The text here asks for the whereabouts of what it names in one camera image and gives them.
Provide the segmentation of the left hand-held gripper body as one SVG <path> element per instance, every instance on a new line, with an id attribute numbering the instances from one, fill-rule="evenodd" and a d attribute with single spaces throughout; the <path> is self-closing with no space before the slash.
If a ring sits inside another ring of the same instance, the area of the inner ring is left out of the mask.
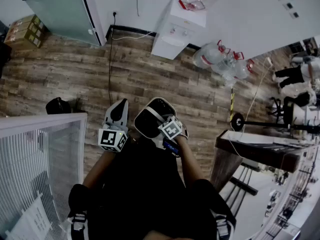
<path id="1" fill-rule="evenodd" d="M 105 151 L 121 152 L 128 137 L 128 127 L 125 121 L 105 121 L 98 130 L 98 146 Z"/>

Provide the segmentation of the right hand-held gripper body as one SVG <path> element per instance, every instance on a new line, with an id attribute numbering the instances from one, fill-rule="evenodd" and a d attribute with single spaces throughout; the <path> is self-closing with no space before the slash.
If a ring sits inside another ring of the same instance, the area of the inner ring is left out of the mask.
<path id="1" fill-rule="evenodd" d="M 180 157 L 179 146 L 174 142 L 174 138 L 182 133 L 182 123 L 175 116 L 171 116 L 158 126 L 158 129 L 164 136 L 162 141 L 163 148 L 175 157 Z"/>

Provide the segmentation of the person's right forearm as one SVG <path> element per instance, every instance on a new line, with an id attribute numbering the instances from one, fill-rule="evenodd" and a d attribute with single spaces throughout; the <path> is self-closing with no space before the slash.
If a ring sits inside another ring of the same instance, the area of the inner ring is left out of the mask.
<path id="1" fill-rule="evenodd" d="M 192 150 L 184 136 L 175 138 L 180 149 L 182 173 L 185 186 L 191 188 L 195 181 L 205 179 L 203 171 L 192 153 Z"/>

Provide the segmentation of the person's left forearm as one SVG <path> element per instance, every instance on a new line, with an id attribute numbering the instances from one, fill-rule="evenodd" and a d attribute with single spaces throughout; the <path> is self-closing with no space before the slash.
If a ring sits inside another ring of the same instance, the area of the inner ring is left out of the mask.
<path id="1" fill-rule="evenodd" d="M 84 178 L 82 185 L 87 187 L 88 189 L 97 188 L 98 185 L 100 185 L 103 181 L 103 177 L 115 157 L 115 152 L 105 151 L 88 172 L 88 174 Z"/>

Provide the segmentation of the black bag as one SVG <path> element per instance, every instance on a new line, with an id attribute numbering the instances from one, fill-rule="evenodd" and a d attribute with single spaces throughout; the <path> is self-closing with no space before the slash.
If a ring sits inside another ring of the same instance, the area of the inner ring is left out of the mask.
<path id="1" fill-rule="evenodd" d="M 56 97 L 49 101 L 45 106 L 48 115 L 70 114 L 72 112 L 71 106 L 67 101 Z"/>

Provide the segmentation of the person's black clothes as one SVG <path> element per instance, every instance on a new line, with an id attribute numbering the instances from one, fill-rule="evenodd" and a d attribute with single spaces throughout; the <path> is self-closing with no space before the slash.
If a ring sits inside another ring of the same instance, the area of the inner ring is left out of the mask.
<path id="1" fill-rule="evenodd" d="M 237 221 L 207 179 L 185 185 L 176 157 L 145 137 L 126 144 L 98 187 L 69 194 L 71 240 L 232 240 Z"/>

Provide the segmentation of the black coat rack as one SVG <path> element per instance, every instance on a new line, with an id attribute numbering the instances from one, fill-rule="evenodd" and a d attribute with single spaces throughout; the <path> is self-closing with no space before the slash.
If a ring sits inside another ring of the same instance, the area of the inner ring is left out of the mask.
<path id="1" fill-rule="evenodd" d="M 289 124 L 289 123 L 271 123 L 271 122 L 256 122 L 246 121 L 240 113 L 236 113 L 230 121 L 231 127 L 236 131 L 241 131 L 244 126 L 260 126 L 268 128 L 281 128 L 287 130 L 306 131 L 309 134 L 320 135 L 320 125 L 301 125 L 301 124 Z"/>

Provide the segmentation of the yellow black striped floor strip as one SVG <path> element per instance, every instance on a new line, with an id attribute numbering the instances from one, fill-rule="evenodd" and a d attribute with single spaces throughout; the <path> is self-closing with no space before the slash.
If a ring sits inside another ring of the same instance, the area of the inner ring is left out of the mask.
<path id="1" fill-rule="evenodd" d="M 230 117 L 229 121 L 231 122 L 234 116 L 234 103 L 235 103 L 235 92 L 234 88 L 231 88 L 231 98 L 230 98 Z"/>

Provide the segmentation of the dark wooden table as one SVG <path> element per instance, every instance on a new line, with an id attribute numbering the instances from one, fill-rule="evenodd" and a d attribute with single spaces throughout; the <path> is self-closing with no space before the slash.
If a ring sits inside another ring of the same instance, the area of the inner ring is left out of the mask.
<path id="1" fill-rule="evenodd" d="M 215 140 L 209 181 L 221 191 L 245 159 L 293 173 L 301 161 L 294 139 L 225 130 Z"/>

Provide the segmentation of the empty clear water jug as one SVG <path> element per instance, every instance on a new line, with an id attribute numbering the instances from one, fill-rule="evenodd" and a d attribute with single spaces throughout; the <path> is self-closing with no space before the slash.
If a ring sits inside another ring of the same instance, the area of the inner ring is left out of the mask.
<path id="1" fill-rule="evenodd" d="M 244 60 L 242 52 L 233 52 L 226 55 L 220 62 L 211 66 L 211 69 L 222 76 L 226 81 L 235 79 L 236 68 L 240 65 L 240 61 Z"/>
<path id="2" fill-rule="evenodd" d="M 254 64 L 252 59 L 237 61 L 224 76 L 225 86 L 232 88 L 238 80 L 247 78 L 253 72 Z"/>
<path id="3" fill-rule="evenodd" d="M 222 40 L 211 42 L 195 52 L 192 62 L 198 68 L 207 69 L 222 62 L 230 54 L 230 51 L 230 48 L 222 44 Z"/>

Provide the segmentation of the black baseboard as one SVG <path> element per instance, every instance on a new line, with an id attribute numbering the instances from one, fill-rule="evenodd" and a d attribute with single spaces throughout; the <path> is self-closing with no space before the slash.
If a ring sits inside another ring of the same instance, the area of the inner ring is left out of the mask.
<path id="1" fill-rule="evenodd" d="M 123 25 L 110 25 L 109 29 L 105 35 L 105 39 L 108 40 L 110 35 L 112 34 L 112 30 L 117 30 L 117 31 L 125 31 L 125 32 L 131 32 L 131 33 L 135 33 L 135 34 L 141 34 L 141 35 L 145 35 L 145 36 L 151 36 L 151 37 L 155 37 L 157 35 L 156 32 L 148 32 L 147 30 L 143 30 L 143 29 L 139 29 L 139 28 L 135 28 L 135 27 L 128 27 L 128 26 L 123 26 Z"/>

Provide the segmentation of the white water dispenser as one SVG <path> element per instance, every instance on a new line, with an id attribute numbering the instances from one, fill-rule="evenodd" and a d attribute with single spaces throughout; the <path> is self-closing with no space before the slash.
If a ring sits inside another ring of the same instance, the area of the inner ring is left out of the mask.
<path id="1" fill-rule="evenodd" d="M 151 54 L 173 60 L 206 28 L 207 11 L 183 9 L 171 0 L 154 38 Z"/>

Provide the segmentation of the black office chair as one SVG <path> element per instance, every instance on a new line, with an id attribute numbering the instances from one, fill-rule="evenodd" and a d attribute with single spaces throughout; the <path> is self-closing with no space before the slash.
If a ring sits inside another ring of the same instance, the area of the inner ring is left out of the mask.
<path id="1" fill-rule="evenodd" d="M 291 124 L 293 121 L 293 110 L 295 99 L 289 96 L 286 96 L 283 100 L 283 104 L 279 98 L 271 97 L 271 101 L 274 102 L 275 107 L 267 106 L 266 108 L 269 109 L 267 113 L 269 116 L 275 116 L 275 123 L 279 124 L 280 119 L 282 119 L 284 124 Z"/>

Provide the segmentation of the white paper sheet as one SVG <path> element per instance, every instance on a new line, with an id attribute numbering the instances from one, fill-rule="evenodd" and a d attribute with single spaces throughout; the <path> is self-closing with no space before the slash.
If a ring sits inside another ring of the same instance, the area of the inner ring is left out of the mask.
<path id="1" fill-rule="evenodd" d="M 52 223 L 45 211 L 42 196 L 43 193 L 37 191 L 37 198 L 27 210 L 22 210 L 22 216 L 13 229 L 5 232 L 5 240 L 45 240 Z"/>

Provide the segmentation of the frosted glass door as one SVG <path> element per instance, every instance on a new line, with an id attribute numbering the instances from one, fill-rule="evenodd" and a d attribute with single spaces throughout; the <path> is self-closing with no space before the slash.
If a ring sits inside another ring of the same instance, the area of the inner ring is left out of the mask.
<path id="1" fill-rule="evenodd" d="M 90 0 L 23 0 L 48 30 L 58 36 L 101 46 Z"/>

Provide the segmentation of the brown cardboard box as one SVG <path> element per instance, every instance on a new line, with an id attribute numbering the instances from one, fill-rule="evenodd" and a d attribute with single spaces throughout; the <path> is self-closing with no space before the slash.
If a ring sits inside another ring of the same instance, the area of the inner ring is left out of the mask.
<path id="1" fill-rule="evenodd" d="M 40 31 L 45 31 L 47 28 L 44 23 L 40 20 L 40 18 L 36 14 L 32 14 L 21 19 L 14 21 L 9 29 L 17 29 L 18 31 L 22 31 L 25 29 L 32 30 L 33 28 L 37 28 Z"/>
<path id="2" fill-rule="evenodd" d="M 42 46 L 43 42 L 37 38 L 34 38 L 34 40 L 31 41 L 28 38 L 16 39 L 15 36 L 8 35 L 4 40 L 4 44 L 15 50 L 24 50 L 38 49 Z"/>
<path id="3" fill-rule="evenodd" d="M 33 42 L 34 40 L 42 40 L 43 36 L 44 32 L 34 23 L 30 23 L 29 25 L 21 24 L 9 29 L 5 42 L 17 42 L 21 40 Z"/>

